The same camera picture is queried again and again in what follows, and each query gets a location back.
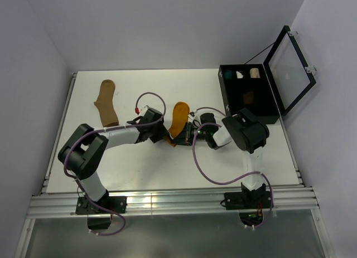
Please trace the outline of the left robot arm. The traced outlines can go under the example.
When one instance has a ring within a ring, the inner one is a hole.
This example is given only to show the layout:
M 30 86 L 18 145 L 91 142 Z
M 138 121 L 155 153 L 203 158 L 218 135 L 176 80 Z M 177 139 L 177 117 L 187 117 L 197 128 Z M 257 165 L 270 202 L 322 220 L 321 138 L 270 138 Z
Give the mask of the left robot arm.
M 102 213 L 109 206 L 109 192 L 97 174 L 104 152 L 148 139 L 156 143 L 167 134 L 163 114 L 149 107 L 124 126 L 95 130 L 88 124 L 79 125 L 60 149 L 57 158 L 64 165 L 65 174 L 75 179 L 85 192 L 89 207 L 96 213 Z

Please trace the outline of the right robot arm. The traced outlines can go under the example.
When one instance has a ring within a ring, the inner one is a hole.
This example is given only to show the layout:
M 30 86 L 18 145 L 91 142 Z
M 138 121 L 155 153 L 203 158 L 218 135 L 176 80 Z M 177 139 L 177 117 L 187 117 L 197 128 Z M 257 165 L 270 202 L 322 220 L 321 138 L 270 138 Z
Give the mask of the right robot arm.
M 203 113 L 196 117 L 195 112 L 188 115 L 178 135 L 171 139 L 175 145 L 192 147 L 192 155 L 197 169 L 210 183 L 226 186 L 240 182 L 242 189 L 242 203 L 246 207 L 255 207 L 261 199 L 261 194 L 268 188 L 272 190 L 268 178 L 263 173 L 263 151 L 270 136 L 268 127 L 248 109 L 244 108 L 233 116 L 226 116 L 218 124 L 213 113 Z M 233 142 L 239 148 L 242 156 L 243 175 L 238 178 L 218 182 L 209 178 L 201 169 L 195 152 L 195 144 L 204 140 L 209 148 L 218 150 Z

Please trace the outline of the dark brown striped-cuff sock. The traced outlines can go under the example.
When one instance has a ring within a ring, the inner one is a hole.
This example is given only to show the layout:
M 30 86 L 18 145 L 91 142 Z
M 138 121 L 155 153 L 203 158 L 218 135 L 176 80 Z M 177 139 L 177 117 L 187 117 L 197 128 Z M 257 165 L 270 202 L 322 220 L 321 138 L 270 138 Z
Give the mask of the dark brown striped-cuff sock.
M 244 105 L 254 104 L 254 91 L 249 91 L 243 94 L 243 104 Z

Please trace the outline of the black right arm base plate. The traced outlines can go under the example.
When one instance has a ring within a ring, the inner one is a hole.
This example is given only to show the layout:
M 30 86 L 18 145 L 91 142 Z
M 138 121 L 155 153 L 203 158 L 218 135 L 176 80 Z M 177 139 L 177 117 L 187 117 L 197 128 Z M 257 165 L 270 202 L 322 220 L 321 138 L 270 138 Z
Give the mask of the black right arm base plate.
M 224 199 L 220 204 L 227 210 L 270 209 L 272 199 L 269 191 L 263 191 L 261 193 L 253 191 L 227 192 L 224 193 Z

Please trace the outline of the mustard yellow striped-cuff sock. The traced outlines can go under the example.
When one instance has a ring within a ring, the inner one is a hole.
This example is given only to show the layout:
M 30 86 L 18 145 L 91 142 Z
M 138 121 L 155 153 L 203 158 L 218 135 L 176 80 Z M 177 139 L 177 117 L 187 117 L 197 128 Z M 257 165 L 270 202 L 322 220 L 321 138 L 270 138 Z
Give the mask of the mustard yellow striped-cuff sock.
M 188 121 L 188 114 L 190 112 L 189 106 L 185 102 L 177 102 L 172 112 L 172 124 L 168 129 L 169 135 L 165 137 L 165 140 L 169 145 L 175 147 L 176 144 L 172 142 L 184 129 L 186 122 Z

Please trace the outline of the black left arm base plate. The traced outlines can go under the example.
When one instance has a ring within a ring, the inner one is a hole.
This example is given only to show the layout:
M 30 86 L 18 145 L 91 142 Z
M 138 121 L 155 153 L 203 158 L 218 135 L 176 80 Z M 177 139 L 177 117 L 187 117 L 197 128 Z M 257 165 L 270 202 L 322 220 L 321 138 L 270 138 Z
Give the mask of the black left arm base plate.
M 86 197 L 79 197 L 76 205 L 76 215 L 98 215 L 108 213 L 103 210 L 106 208 L 116 213 L 125 213 L 127 206 L 126 196 L 109 196 L 102 199 L 100 202 L 94 202 L 97 206 L 90 203 Z

